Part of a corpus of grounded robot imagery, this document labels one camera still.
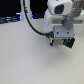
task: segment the table surface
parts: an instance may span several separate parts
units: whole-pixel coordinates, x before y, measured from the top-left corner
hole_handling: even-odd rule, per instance
[[[84,84],[84,33],[75,39],[72,49],[51,47],[26,21],[0,24],[0,84]]]

